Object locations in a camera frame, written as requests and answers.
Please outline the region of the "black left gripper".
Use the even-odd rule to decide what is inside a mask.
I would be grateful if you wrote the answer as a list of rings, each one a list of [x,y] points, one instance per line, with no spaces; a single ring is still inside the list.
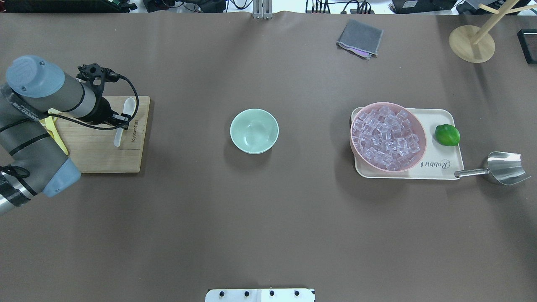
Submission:
[[[90,124],[106,124],[110,126],[123,125],[126,122],[122,115],[115,112],[105,98],[96,100],[94,109],[90,112]]]

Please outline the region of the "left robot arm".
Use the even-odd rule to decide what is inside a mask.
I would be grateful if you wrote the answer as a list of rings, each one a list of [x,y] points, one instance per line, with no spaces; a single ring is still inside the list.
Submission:
[[[1,214],[40,193],[53,197],[81,177],[42,119],[58,118],[96,130],[127,129],[135,113],[117,113],[102,95],[106,82],[127,78],[96,63],[78,67],[76,77],[36,55],[15,59],[1,85],[0,141],[13,158],[1,167]]]

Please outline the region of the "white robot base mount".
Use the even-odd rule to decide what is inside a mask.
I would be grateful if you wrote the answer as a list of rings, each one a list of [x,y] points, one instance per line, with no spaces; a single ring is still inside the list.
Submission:
[[[315,302],[314,289],[257,288],[213,289],[205,296],[206,302]]]

